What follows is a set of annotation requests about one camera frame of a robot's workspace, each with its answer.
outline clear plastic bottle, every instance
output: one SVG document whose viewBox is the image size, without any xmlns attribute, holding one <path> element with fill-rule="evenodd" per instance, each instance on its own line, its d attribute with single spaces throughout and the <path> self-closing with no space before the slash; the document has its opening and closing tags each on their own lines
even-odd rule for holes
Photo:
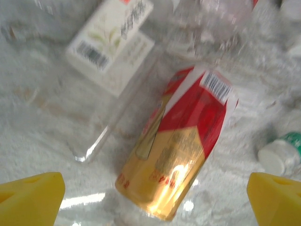
<svg viewBox="0 0 301 226">
<path fill-rule="evenodd" d="M 237 32 L 250 20 L 257 0 L 152 0 L 154 32 L 168 51 L 200 59 L 211 51 L 235 46 Z M 165 18 L 158 16 L 165 11 Z"/>
<path fill-rule="evenodd" d="M 301 57 L 301 1 L 284 0 L 280 12 L 288 36 L 288 53 L 293 57 Z"/>
<path fill-rule="evenodd" d="M 301 133 L 290 132 L 258 152 L 258 159 L 267 173 L 291 174 L 301 163 Z"/>
</svg>

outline white label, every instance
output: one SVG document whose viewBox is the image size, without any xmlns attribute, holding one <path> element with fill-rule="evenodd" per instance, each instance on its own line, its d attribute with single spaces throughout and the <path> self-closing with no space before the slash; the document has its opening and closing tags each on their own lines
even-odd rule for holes
<svg viewBox="0 0 301 226">
<path fill-rule="evenodd" d="M 153 46 L 154 42 L 138 31 L 106 73 L 100 72 L 93 63 L 70 51 L 70 49 L 67 50 L 67 58 L 77 70 L 90 80 L 119 97 Z M 103 56 L 95 52 L 88 43 L 82 44 L 81 49 L 84 53 L 89 54 L 95 62 L 105 61 Z"/>
<path fill-rule="evenodd" d="M 151 39 L 138 32 L 118 56 L 111 69 L 99 77 L 98 84 L 118 97 L 153 46 L 154 42 Z"/>
<path fill-rule="evenodd" d="M 231 85 L 218 72 L 206 72 L 200 85 L 207 89 L 223 105 L 229 98 Z"/>
<path fill-rule="evenodd" d="M 106 0 L 68 48 L 106 73 L 153 9 L 149 0 Z"/>
</svg>

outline bottle cap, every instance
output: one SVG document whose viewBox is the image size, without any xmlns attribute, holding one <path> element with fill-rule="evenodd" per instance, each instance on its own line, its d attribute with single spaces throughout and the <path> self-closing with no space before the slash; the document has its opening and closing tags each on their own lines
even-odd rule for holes
<svg viewBox="0 0 301 226">
<path fill-rule="evenodd" d="M 285 172 L 285 163 L 283 159 L 273 150 L 263 148 L 258 152 L 259 162 L 267 173 L 275 176 L 281 176 Z"/>
</svg>

